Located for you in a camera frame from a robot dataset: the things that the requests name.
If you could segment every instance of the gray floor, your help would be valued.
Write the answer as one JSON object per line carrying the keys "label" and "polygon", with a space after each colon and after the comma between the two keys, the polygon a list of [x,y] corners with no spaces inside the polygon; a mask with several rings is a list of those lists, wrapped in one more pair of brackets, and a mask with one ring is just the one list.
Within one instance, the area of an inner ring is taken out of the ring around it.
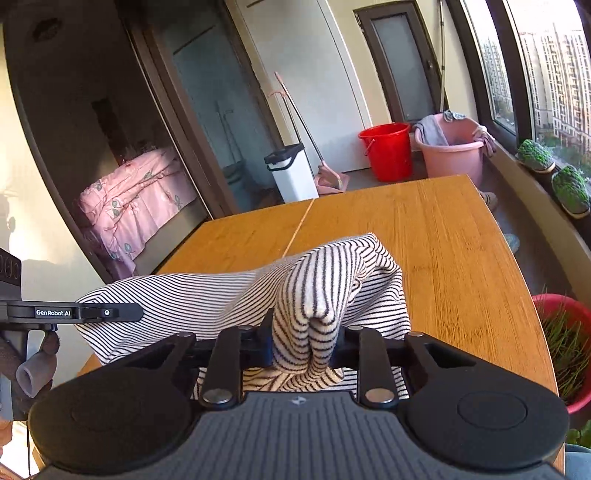
{"label": "gray floor", "polygon": [[[348,172],[348,175],[351,177],[348,190],[384,185],[376,180],[370,169]],[[420,153],[415,152],[413,153],[413,175],[406,181],[425,178],[427,178],[427,171],[423,158]],[[560,263],[538,225],[519,197],[488,159],[484,161],[480,189],[494,192],[497,195],[499,205],[495,209],[494,215],[503,233],[512,233],[519,237],[521,246],[515,254],[515,259],[531,294],[536,295],[547,291],[573,296]]]}

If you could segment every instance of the black and white striped fabric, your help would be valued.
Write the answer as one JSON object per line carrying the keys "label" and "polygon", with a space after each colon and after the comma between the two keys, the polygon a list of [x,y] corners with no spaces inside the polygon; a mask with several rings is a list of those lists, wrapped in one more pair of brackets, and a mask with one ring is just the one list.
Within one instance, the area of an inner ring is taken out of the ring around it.
{"label": "black and white striped fabric", "polygon": [[[144,308],[137,323],[77,326],[103,364],[177,332],[203,340],[224,328],[256,326],[274,307],[274,366],[246,371],[244,390],[354,391],[355,371],[328,367],[339,327],[362,325],[396,339],[410,331],[402,271],[372,233],[248,272],[127,278],[79,301],[137,302]],[[400,369],[392,370],[404,398]]]}

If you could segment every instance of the metal rivet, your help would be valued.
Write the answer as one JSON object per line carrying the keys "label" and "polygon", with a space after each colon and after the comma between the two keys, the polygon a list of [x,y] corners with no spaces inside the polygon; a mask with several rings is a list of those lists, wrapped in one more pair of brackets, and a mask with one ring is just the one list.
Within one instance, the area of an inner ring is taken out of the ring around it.
{"label": "metal rivet", "polygon": [[232,399],[232,394],[223,388],[214,388],[212,390],[206,391],[203,394],[203,399],[207,403],[211,403],[213,405],[222,405],[224,403],[228,403]]}
{"label": "metal rivet", "polygon": [[365,398],[371,403],[384,404],[390,403],[396,398],[396,395],[387,388],[372,388],[365,393]]}

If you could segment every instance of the pink bedding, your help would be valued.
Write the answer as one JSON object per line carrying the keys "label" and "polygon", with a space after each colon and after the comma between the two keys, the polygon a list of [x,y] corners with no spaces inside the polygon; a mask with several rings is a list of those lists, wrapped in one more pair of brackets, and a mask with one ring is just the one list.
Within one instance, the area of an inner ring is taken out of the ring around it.
{"label": "pink bedding", "polygon": [[196,196],[174,149],[147,152],[80,194],[82,230],[117,279],[130,277],[146,242]]}

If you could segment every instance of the wooden tabletop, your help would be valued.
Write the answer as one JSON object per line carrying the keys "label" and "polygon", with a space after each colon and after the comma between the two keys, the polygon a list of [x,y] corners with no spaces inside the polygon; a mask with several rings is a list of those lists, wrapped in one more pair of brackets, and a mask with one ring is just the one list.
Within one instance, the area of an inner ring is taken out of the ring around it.
{"label": "wooden tabletop", "polygon": [[[368,232],[402,267],[414,330],[557,391],[523,276],[466,176],[358,190],[209,222],[160,273],[258,268]],[[555,465],[561,471],[563,462],[559,455]]]}

